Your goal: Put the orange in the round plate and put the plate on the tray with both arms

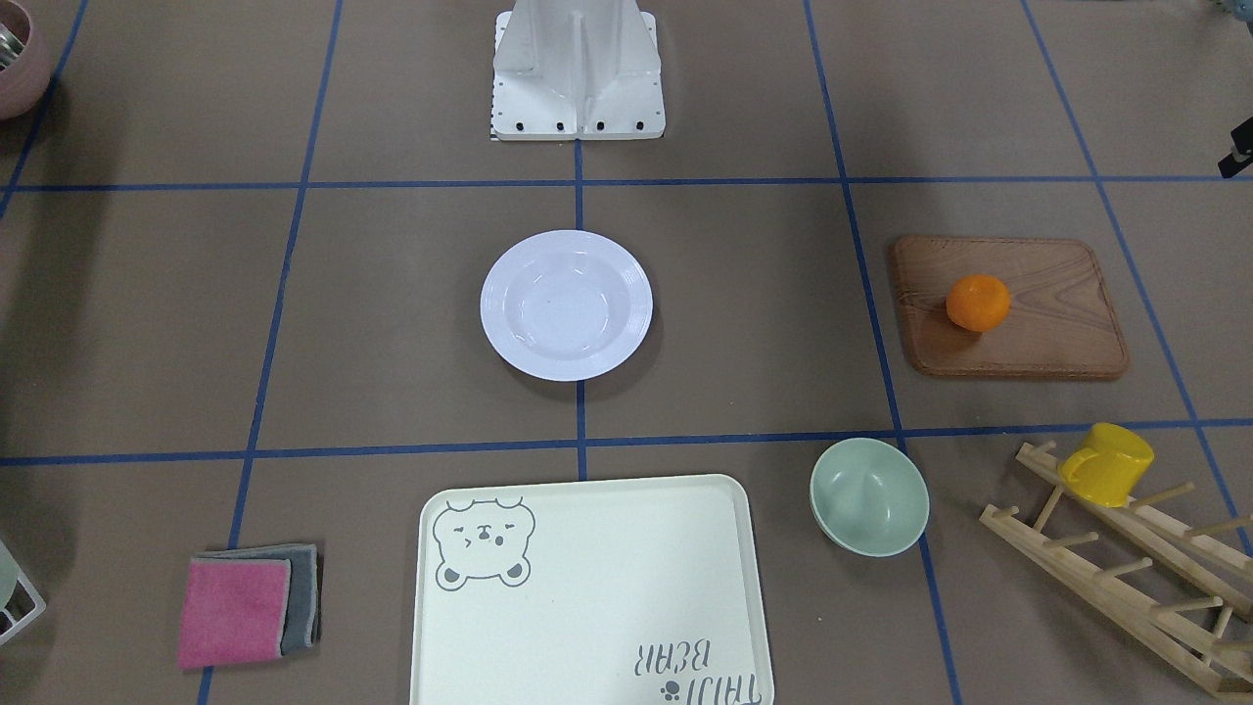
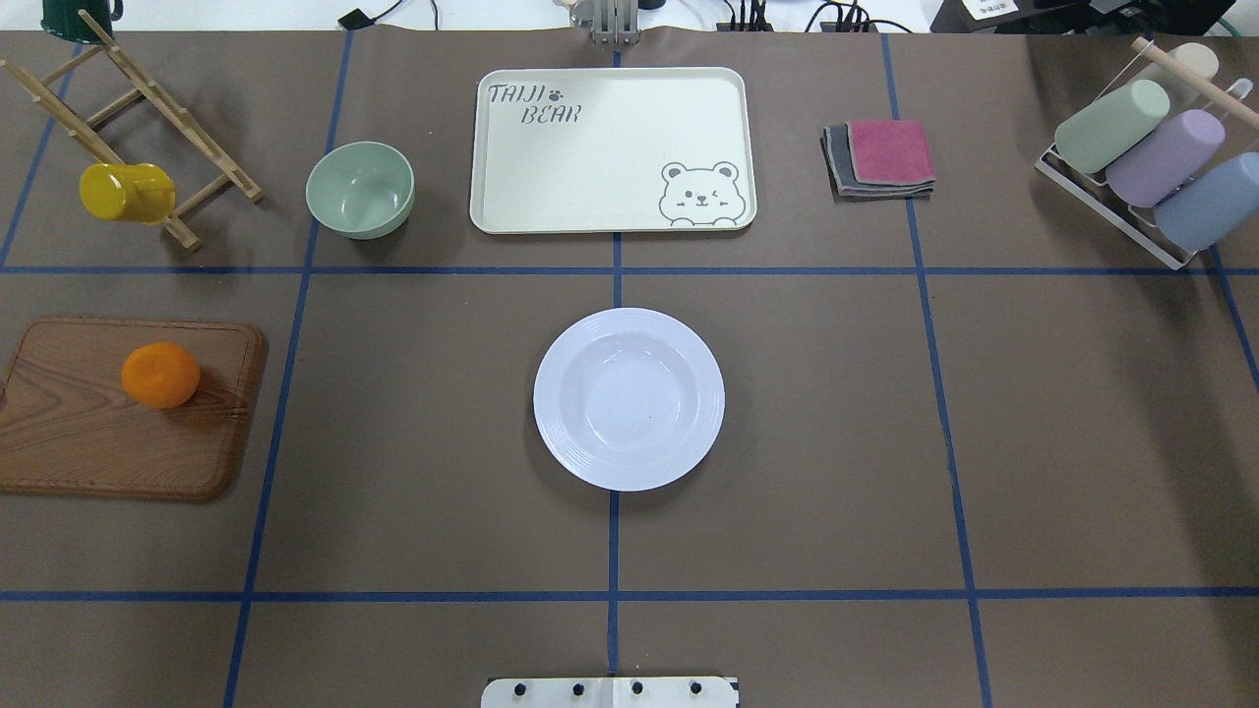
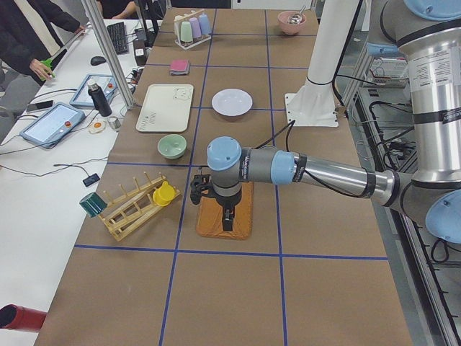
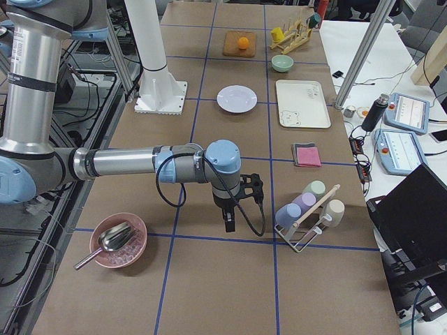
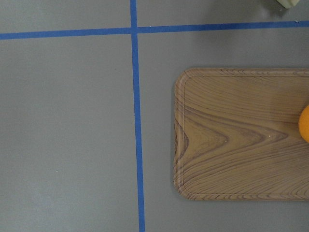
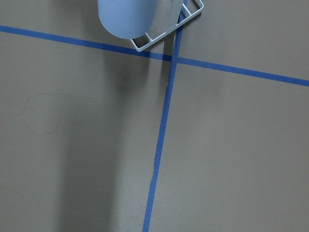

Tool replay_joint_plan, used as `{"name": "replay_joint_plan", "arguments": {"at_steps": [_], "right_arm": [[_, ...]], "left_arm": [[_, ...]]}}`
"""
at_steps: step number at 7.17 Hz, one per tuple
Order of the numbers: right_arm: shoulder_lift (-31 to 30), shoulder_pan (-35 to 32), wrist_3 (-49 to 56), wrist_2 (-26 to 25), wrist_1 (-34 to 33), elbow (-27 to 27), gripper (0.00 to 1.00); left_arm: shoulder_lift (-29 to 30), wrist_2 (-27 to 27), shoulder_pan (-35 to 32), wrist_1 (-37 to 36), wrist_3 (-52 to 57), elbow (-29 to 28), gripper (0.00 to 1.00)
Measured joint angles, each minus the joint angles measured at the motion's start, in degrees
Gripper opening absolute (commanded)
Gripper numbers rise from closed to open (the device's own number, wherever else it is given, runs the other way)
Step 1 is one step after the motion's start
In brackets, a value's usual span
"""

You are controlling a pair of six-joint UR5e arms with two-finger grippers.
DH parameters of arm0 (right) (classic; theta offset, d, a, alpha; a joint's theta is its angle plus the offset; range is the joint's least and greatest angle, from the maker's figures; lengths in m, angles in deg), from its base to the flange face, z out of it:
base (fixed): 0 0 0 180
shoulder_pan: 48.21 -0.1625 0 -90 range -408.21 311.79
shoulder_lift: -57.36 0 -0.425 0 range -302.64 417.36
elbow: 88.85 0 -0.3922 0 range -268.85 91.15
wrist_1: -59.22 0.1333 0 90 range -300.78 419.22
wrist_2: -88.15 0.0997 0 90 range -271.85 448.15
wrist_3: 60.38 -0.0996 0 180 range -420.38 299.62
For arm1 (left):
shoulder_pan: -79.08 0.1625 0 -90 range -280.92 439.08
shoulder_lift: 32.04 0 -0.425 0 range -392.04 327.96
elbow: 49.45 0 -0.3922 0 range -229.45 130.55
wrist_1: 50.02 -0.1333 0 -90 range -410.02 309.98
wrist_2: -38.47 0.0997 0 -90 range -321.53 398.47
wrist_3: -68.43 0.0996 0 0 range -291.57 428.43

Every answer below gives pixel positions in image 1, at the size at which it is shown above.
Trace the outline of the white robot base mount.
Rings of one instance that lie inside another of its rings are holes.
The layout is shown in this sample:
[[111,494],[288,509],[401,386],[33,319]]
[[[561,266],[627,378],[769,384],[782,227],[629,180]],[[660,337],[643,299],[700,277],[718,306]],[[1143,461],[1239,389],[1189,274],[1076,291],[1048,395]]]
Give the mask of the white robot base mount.
[[667,131],[657,20],[635,1],[516,1],[496,15],[492,40],[492,139]]

